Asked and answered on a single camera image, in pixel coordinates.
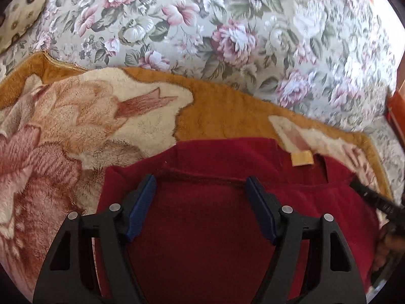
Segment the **person's right hand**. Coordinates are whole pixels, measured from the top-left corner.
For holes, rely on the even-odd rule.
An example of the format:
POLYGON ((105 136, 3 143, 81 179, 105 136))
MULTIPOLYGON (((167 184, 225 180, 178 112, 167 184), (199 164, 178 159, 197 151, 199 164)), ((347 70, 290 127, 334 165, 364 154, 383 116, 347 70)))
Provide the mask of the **person's right hand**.
POLYGON ((380 229, 379 242, 373 258, 373 271, 378 271, 385 265, 390 253, 404 253, 404 236, 396 234, 394 227, 393 223, 388 222, 380 229))

